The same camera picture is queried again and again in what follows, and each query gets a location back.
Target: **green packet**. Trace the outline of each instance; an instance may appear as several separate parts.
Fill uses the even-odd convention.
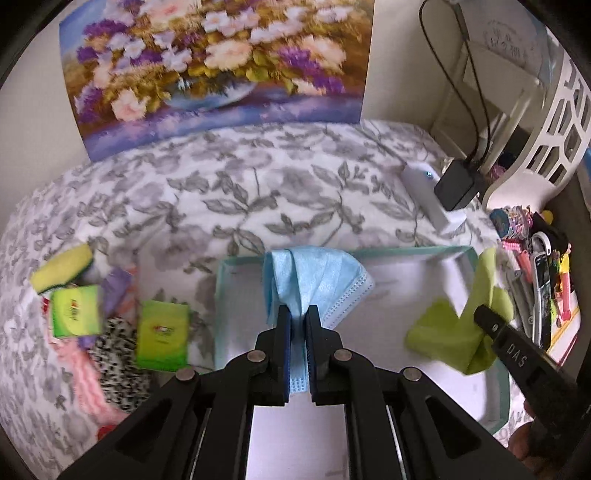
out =
[[[51,295],[51,320],[56,338],[100,335],[98,285],[61,288]]]
[[[137,366],[170,372],[186,367],[189,317],[188,305],[145,301],[138,325]]]

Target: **floral painting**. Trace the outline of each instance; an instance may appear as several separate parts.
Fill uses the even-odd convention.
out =
[[[90,0],[60,24],[90,159],[192,131],[357,123],[369,0]]]

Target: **pile of small items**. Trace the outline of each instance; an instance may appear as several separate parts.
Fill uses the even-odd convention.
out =
[[[56,255],[30,283],[40,295],[48,342],[73,374],[80,408],[118,424],[150,395],[150,370],[187,366],[188,305],[142,304],[137,321],[137,267],[114,267],[95,283],[86,244]]]
[[[508,275],[508,283],[525,333],[548,350],[552,325],[561,328],[571,320],[569,240],[552,225],[549,210],[506,207],[493,210],[490,218],[521,269]]]

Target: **yellow ball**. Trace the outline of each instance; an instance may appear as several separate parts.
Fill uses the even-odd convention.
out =
[[[554,214],[549,210],[544,210],[541,213],[541,216],[544,220],[546,220],[548,225],[552,225],[552,222],[554,222]]]

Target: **blue surgical mask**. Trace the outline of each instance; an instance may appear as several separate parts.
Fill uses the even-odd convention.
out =
[[[333,329],[374,287],[369,273],[351,255],[321,247],[295,247],[265,255],[263,289],[268,323],[279,306],[291,312],[290,393],[308,390],[304,316],[316,305],[323,327]]]

